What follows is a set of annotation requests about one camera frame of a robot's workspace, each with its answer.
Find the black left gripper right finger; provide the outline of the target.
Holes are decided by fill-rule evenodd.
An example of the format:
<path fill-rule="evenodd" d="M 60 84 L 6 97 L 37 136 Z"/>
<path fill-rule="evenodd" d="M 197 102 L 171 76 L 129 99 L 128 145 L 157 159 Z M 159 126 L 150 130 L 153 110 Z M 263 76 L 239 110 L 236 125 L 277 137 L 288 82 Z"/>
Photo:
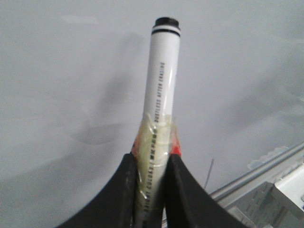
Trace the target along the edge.
<path fill-rule="evenodd" d="M 177 154 L 168 160 L 164 191 L 169 228 L 246 227 L 198 184 Z"/>

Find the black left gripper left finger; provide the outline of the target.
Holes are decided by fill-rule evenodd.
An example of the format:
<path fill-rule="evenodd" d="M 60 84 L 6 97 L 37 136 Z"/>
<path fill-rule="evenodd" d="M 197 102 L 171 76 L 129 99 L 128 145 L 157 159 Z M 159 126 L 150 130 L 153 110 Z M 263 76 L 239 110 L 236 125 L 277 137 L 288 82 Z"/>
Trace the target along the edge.
<path fill-rule="evenodd" d="M 125 154 L 112 178 L 84 208 L 60 228 L 130 228 L 133 217 L 137 166 Z"/>

